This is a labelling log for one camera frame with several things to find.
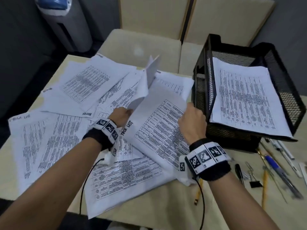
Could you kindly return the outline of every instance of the table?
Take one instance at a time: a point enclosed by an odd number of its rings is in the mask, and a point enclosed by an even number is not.
[[[85,62],[86,60],[87,58],[84,57],[68,55],[45,88],[48,88],[59,80],[59,77],[69,61]],[[302,96],[302,99],[304,103],[307,104],[307,97]],[[37,108],[42,103],[43,97],[39,96],[31,106],[30,110]],[[305,140],[305,135],[307,134],[306,127],[307,117],[305,116],[295,135],[295,138],[299,141],[297,143],[285,143],[299,161],[307,161],[307,154],[305,154],[305,149],[307,148],[307,141]],[[16,167],[11,151],[11,138],[9,137],[0,149],[0,198],[15,200],[18,197],[18,188]],[[239,163],[242,170],[247,172],[248,169],[245,165],[245,161],[248,161],[254,169],[256,178],[260,181],[262,180],[263,164],[257,154],[249,154],[234,150],[226,151],[235,160],[234,162],[231,162],[233,168],[232,171],[234,171],[234,164]],[[290,180],[303,194],[305,200],[292,200],[290,195],[283,191],[288,201],[288,204],[286,204],[273,181],[269,180],[266,211],[277,223],[280,229],[305,229],[307,226],[307,218],[305,218],[305,213],[307,212],[307,187],[304,180],[299,179],[293,170],[291,170],[281,154],[274,151],[274,155],[289,171]],[[248,182],[245,182],[245,187],[255,200],[258,203],[261,203],[262,189],[251,189]],[[206,203],[204,229],[228,229],[207,182],[204,182],[203,191]],[[198,229],[202,218],[202,203],[200,202],[197,206],[194,205],[196,192],[197,187],[195,185],[186,187],[177,180],[172,181],[137,198],[118,205],[98,217],[163,230]],[[81,191],[78,192],[68,208],[69,212],[79,212],[80,197]],[[82,203],[82,214],[86,215],[87,212],[84,197]]]

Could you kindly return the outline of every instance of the forearm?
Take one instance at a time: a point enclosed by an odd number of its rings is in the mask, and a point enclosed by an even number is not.
[[[8,208],[0,229],[56,229],[100,151],[96,140],[82,140]]]
[[[208,183],[230,230],[279,229],[232,172]]]

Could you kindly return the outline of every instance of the yellow pencil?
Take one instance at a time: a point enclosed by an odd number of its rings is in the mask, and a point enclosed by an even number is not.
[[[201,178],[199,179],[199,185],[201,186],[201,188],[203,187],[203,180]],[[195,205],[197,205],[200,195],[201,195],[201,190],[198,188],[198,191],[197,191],[197,194],[196,194],[196,197],[195,197],[195,200],[194,200]]]
[[[267,201],[267,184],[268,184],[268,171],[264,169],[263,173],[263,190],[262,190],[262,200],[261,206],[265,210],[266,201]]]

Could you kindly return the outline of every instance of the gray wall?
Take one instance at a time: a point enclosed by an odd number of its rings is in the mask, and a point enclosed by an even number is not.
[[[0,0],[0,117],[55,49],[44,24],[34,0]]]
[[[307,95],[307,0],[275,0],[276,7],[252,46],[273,43],[298,92]]]

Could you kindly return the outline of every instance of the chair backrest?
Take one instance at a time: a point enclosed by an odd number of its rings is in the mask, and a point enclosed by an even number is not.
[[[180,39],[190,0],[119,0],[121,29]]]
[[[273,0],[194,0],[184,42],[204,44],[212,33],[249,46],[273,8]]]

